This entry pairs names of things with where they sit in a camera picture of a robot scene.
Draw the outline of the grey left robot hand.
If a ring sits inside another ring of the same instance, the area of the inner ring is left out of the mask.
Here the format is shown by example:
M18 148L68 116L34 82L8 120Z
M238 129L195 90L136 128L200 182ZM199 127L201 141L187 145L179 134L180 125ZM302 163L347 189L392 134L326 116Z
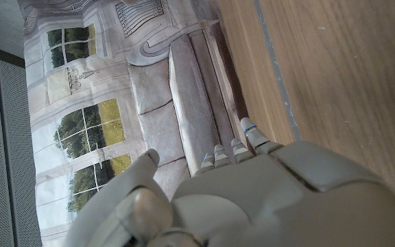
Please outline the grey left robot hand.
M150 149L78 213L65 246L395 246L395 193L316 144L270 141L245 117L246 142L204 157L172 198Z

